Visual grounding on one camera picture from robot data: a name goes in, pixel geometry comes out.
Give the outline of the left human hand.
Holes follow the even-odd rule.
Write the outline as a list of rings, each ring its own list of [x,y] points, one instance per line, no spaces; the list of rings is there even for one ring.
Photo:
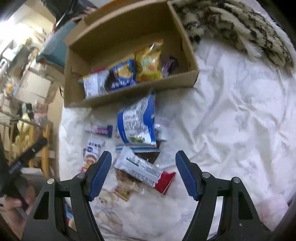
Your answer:
[[[27,188],[26,195],[25,195],[25,202],[29,206],[28,209],[26,210],[27,214],[30,213],[35,200],[36,200],[35,190],[32,186],[29,186]],[[23,223],[25,223],[25,219],[17,211],[17,208],[19,207],[22,209],[22,202],[19,199],[7,197],[4,200],[3,206],[6,214],[8,215],[10,221],[13,224],[22,225]]]

